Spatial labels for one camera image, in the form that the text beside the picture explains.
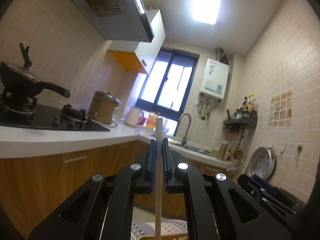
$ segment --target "metal bolt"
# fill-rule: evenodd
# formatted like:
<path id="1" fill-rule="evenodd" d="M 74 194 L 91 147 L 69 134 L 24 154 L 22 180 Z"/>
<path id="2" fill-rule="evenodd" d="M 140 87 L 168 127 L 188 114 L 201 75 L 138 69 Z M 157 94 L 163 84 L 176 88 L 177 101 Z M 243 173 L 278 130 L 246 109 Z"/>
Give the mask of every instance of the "metal bolt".
<path id="1" fill-rule="evenodd" d="M 224 175 L 223 173 L 218 173 L 218 174 L 216 175 L 216 178 L 217 178 L 217 180 L 224 181 L 224 180 L 226 180 L 227 176 Z"/>
<path id="2" fill-rule="evenodd" d="M 130 166 L 130 168 L 131 168 L 131 170 L 133 170 L 133 171 L 137 171 L 137 170 L 139 170 L 139 169 L 141 168 L 141 165 L 138 164 L 138 163 L 134 163 L 134 164 L 132 164 L 132 165 Z"/>
<path id="3" fill-rule="evenodd" d="M 186 164 L 186 163 L 179 163 L 179 164 L 178 164 L 178 168 L 179 168 L 180 170 L 186 170 L 186 169 L 188 168 L 188 164 Z"/>
<path id="4" fill-rule="evenodd" d="M 101 174 L 95 174 L 92 176 L 93 181 L 100 181 L 102 180 L 102 175 Z"/>

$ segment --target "range hood vent grille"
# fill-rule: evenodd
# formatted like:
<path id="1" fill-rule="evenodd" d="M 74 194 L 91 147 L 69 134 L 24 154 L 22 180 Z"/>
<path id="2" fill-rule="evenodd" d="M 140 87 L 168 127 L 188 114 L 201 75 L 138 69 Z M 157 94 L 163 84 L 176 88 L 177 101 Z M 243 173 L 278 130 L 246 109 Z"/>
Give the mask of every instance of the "range hood vent grille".
<path id="1" fill-rule="evenodd" d="M 111 17 L 124 14 L 119 0 L 85 0 L 92 12 L 98 17 Z"/>

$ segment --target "black stovetop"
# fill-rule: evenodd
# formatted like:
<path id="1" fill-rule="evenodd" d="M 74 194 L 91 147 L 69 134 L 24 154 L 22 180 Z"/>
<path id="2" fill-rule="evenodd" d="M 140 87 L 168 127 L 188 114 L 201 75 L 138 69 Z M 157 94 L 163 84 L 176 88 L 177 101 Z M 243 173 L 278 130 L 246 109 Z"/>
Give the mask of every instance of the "black stovetop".
<path id="1" fill-rule="evenodd" d="M 54 116 L 60 118 L 59 124 L 53 124 Z M 110 131 L 95 122 L 75 122 L 75 125 L 68 124 L 68 120 L 61 117 L 61 109 L 36 104 L 36 112 L 32 116 L 25 116 L 13 113 L 6 109 L 0 98 L 0 125 L 17 128 L 61 130 L 61 131 Z"/>

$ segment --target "window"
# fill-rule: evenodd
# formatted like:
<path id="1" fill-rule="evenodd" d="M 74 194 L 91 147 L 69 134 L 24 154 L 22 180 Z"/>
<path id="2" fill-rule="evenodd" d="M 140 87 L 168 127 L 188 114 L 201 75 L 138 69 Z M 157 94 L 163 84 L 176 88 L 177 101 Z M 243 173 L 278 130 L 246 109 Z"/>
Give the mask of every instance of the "window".
<path id="1" fill-rule="evenodd" d="M 160 112 L 176 124 L 183 114 L 199 55 L 161 48 L 141 89 L 136 107 Z"/>

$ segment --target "exhaust pipe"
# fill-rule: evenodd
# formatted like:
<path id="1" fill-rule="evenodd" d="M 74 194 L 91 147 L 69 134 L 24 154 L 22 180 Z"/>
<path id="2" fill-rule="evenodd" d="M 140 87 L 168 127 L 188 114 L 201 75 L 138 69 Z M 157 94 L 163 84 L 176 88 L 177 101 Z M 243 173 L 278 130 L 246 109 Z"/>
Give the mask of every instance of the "exhaust pipe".
<path id="1" fill-rule="evenodd" d="M 223 53 L 223 49 L 220 47 L 216 47 L 217 61 L 220 62 L 221 54 Z"/>

